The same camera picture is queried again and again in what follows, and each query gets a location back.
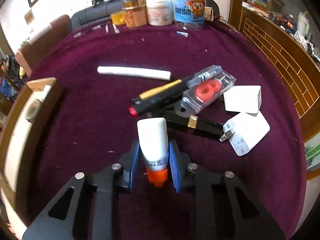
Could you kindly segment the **black gold lipstick tube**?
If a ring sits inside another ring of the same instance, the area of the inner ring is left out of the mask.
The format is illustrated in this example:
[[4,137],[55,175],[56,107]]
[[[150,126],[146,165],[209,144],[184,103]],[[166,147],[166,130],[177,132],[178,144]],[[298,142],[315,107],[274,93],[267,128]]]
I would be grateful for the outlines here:
[[205,120],[191,115],[188,118],[177,115],[174,111],[166,111],[163,118],[167,121],[167,127],[180,132],[186,132],[195,136],[219,140],[223,135],[223,124],[212,120]]

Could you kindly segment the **white glue bottle orange cap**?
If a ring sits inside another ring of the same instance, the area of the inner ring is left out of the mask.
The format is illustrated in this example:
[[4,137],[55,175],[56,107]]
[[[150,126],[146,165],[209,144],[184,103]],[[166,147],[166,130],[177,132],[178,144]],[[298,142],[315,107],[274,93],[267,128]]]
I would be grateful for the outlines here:
[[164,118],[137,121],[140,149],[148,180],[155,187],[163,187],[168,179],[169,141]]

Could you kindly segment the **white cube charger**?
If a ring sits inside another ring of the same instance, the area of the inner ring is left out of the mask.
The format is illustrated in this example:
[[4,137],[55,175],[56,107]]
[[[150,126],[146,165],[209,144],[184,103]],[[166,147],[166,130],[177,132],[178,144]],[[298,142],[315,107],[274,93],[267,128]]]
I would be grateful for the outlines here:
[[223,93],[223,101],[228,112],[257,114],[262,103],[261,86],[233,86]]

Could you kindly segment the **black marker red cap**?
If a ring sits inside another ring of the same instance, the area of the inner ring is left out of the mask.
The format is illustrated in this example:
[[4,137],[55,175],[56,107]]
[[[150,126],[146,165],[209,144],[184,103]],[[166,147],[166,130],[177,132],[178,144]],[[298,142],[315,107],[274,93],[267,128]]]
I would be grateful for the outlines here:
[[188,89],[187,81],[183,81],[165,91],[151,96],[145,100],[139,101],[129,107],[129,112],[132,116],[139,116],[147,112],[155,111],[164,108],[182,98],[182,94]]

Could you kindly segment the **yellow and black pen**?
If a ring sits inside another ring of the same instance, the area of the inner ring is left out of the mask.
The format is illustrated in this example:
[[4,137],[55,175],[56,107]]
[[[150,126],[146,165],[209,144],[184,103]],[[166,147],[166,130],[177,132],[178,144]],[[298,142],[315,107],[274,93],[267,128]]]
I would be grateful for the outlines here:
[[149,97],[151,97],[151,96],[154,96],[154,95],[156,95],[156,94],[159,94],[159,93],[162,92],[162,91],[165,91],[165,90],[167,90],[167,89],[169,89],[169,88],[171,88],[171,87],[173,87],[173,86],[175,86],[175,85],[178,85],[179,83],[182,83],[183,81],[189,81],[189,80],[192,79],[192,78],[193,78],[193,76],[192,76],[192,75],[189,75],[189,76],[184,77],[184,78],[182,78],[182,79],[175,80],[175,81],[173,81],[173,82],[171,82],[171,83],[167,83],[167,84],[165,84],[165,85],[152,88],[152,89],[150,89],[150,90],[147,90],[147,91],[139,94],[139,96],[136,97],[136,98],[133,98],[132,101],[137,104],[137,103],[138,103],[139,101],[141,101],[141,100],[145,100],[145,99],[147,99],[147,98],[149,98]]

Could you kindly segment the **white cylindrical stick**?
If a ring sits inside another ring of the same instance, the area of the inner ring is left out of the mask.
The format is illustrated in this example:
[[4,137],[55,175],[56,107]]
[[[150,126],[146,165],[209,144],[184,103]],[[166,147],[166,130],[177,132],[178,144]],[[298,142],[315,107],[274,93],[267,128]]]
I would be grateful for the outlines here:
[[119,66],[98,66],[97,72],[101,75],[141,77],[156,80],[171,80],[171,72],[150,68],[119,67]]

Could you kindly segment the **maroon velvet tablecloth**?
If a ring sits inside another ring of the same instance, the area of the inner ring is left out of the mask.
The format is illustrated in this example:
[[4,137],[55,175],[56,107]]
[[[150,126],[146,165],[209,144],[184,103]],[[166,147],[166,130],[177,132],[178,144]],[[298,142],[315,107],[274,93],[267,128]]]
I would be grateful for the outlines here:
[[26,239],[289,239],[305,196],[294,103],[221,22],[68,36],[36,150]]

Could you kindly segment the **shallow cardboard box tray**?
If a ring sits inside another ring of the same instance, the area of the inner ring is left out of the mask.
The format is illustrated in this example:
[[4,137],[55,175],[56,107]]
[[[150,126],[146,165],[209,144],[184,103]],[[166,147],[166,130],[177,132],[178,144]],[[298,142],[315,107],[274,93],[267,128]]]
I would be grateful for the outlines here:
[[28,184],[37,144],[62,94],[54,77],[28,81],[11,107],[1,132],[1,199],[9,231],[22,239],[27,227]]

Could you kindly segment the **clear grey syringe tube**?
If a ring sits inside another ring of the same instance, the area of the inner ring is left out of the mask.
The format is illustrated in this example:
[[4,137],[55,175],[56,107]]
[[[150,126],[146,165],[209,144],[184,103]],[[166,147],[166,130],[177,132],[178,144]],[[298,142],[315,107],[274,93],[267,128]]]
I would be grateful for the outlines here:
[[220,72],[222,72],[222,67],[220,65],[211,65],[207,68],[204,68],[200,72],[194,74],[194,77],[187,82],[187,86],[188,88],[198,86],[204,81],[207,81],[215,77]]

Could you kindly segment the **wooden sideboard gold lines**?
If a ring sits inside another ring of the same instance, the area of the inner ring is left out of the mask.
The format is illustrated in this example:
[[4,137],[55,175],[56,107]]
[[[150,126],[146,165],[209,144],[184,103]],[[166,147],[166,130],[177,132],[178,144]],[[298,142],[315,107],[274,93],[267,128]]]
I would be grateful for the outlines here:
[[319,157],[319,69],[311,56],[283,29],[254,10],[244,0],[231,0],[230,25],[244,34],[273,64],[289,91],[305,142],[306,161]]

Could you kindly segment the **small clear wrapper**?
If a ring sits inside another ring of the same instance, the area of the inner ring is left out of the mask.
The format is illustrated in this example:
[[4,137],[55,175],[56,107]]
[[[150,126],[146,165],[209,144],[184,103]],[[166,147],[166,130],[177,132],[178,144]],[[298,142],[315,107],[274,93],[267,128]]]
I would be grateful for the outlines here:
[[189,34],[183,31],[176,31],[176,34],[184,37],[189,37]]

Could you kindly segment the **yellow tape roll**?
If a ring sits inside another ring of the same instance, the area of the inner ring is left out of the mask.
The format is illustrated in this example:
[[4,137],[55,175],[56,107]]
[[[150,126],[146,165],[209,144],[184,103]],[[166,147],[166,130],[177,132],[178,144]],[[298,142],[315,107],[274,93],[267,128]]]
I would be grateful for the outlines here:
[[110,15],[112,23],[115,24],[116,26],[126,24],[125,23],[125,14],[126,14],[126,12],[123,10],[112,13]]

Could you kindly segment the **dark grey leather sofa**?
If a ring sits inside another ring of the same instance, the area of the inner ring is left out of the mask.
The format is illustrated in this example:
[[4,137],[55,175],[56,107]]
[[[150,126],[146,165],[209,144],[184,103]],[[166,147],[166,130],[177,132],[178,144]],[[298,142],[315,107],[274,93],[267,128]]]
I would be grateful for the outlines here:
[[84,27],[106,21],[112,13],[121,11],[122,7],[122,0],[113,0],[76,12],[71,18],[71,30],[80,30]]

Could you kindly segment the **amber jar gold lid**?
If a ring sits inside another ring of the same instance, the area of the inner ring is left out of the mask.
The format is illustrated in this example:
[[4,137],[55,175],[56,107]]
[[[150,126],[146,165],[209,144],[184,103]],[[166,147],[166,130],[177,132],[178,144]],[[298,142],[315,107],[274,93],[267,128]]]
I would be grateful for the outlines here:
[[129,29],[143,27],[148,24],[146,5],[123,8],[125,24]]

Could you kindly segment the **white plastic tub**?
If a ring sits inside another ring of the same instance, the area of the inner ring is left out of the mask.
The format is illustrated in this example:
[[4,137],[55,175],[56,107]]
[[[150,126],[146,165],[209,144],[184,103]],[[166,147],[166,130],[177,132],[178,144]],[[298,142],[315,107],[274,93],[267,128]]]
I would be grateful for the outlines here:
[[173,0],[146,0],[149,25],[166,26],[174,21]]

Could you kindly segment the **blue cartoon plastic jar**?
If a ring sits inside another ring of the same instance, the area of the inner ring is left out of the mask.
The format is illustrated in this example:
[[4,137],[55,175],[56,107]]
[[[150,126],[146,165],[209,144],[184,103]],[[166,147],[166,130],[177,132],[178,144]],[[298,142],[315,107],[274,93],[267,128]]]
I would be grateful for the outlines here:
[[201,29],[206,0],[174,0],[174,20],[185,29]]

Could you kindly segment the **white wall plug charger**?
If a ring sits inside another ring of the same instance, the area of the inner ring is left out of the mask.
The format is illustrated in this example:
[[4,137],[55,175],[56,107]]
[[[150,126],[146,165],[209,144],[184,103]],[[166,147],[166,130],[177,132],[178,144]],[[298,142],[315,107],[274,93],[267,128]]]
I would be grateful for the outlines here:
[[220,141],[228,140],[237,156],[246,155],[267,133],[270,126],[259,111],[257,114],[239,113],[223,125]]

